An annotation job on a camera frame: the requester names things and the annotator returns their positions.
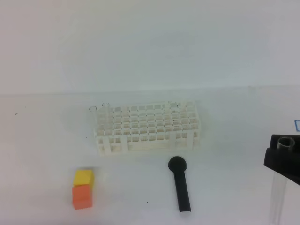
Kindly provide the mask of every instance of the orange block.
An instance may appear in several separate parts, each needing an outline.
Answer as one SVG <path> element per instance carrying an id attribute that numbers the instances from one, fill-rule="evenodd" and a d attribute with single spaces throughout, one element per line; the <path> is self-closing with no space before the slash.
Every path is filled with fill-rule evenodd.
<path id="1" fill-rule="evenodd" d="M 88 184 L 74 186 L 73 205 L 76 210 L 92 207 L 92 194 Z"/>

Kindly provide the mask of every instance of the white backdrop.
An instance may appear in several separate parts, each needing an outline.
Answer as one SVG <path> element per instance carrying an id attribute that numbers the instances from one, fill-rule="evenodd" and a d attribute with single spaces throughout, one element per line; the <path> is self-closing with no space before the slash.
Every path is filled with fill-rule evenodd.
<path id="1" fill-rule="evenodd" d="M 296 0 L 1 0 L 0 94 L 300 84 Z"/>

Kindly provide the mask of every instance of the stacked blocks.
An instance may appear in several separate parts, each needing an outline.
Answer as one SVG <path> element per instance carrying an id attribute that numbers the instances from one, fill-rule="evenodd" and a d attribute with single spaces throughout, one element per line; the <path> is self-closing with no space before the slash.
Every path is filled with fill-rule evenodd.
<path id="1" fill-rule="evenodd" d="M 76 210 L 92 207 L 94 174 L 92 170 L 77 170 L 73 186 L 73 205 Z"/>

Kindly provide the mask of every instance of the test tube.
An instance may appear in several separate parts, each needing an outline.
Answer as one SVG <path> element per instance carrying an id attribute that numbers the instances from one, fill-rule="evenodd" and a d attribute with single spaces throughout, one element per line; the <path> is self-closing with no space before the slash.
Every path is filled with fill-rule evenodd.
<path id="1" fill-rule="evenodd" d="M 89 111 L 93 113 L 93 119 L 94 119 L 95 127 L 97 127 L 98 126 L 97 107 L 91 106 Z"/>
<path id="2" fill-rule="evenodd" d="M 107 103 L 107 102 L 103 103 L 102 108 L 103 108 L 103 114 L 104 114 L 105 135 L 108 135 L 107 131 L 108 131 L 109 125 L 111 123 L 109 103 Z"/>
<path id="3" fill-rule="evenodd" d="M 295 141 L 291 137 L 281 137 L 278 139 L 277 150 L 292 152 L 295 146 Z M 277 172 L 274 172 L 271 203 L 270 203 L 270 225 L 280 225 L 283 203 L 285 200 L 285 188 L 287 178 Z"/>

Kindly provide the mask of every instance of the black handle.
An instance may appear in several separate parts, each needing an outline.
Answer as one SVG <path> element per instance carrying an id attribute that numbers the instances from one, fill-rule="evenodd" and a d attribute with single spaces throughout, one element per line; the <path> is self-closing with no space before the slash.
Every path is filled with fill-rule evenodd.
<path id="1" fill-rule="evenodd" d="M 174 179 L 175 179 L 179 212 L 186 212 L 186 211 L 191 212 L 191 206 L 189 204 L 189 198 L 188 198 L 186 176 L 184 175 L 184 172 L 175 172 Z"/>
<path id="2" fill-rule="evenodd" d="M 186 176 L 184 174 L 186 168 L 187 163 L 180 156 L 175 156 L 169 161 L 169 169 L 174 173 L 179 212 L 191 212 Z"/>

